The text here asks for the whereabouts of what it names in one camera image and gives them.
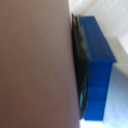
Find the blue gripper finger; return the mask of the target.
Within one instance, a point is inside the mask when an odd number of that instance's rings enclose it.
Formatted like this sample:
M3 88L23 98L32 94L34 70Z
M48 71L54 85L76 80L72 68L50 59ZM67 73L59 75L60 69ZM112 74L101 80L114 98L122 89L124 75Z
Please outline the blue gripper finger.
M72 42L80 117L102 121L116 58L94 16L72 16Z

